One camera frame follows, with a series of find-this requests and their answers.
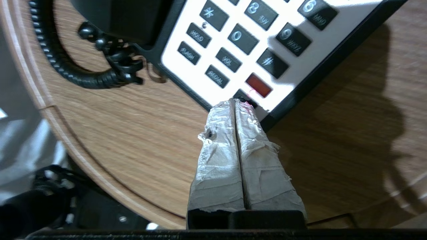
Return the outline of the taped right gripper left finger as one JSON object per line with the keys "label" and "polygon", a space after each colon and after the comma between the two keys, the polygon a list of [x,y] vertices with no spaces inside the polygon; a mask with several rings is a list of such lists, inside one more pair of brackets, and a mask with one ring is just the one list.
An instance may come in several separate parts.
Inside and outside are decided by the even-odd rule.
{"label": "taped right gripper left finger", "polygon": [[226,229],[229,216],[245,210],[235,101],[215,105],[207,116],[188,206],[188,229]]}

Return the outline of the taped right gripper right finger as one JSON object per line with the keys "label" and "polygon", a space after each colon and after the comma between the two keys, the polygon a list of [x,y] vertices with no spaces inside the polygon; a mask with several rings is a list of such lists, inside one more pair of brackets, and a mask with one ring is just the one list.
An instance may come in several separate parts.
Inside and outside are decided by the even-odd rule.
{"label": "taped right gripper right finger", "polygon": [[305,206],[279,160],[280,147],[268,139],[253,106],[241,100],[236,141],[244,194],[236,229],[305,229]]}

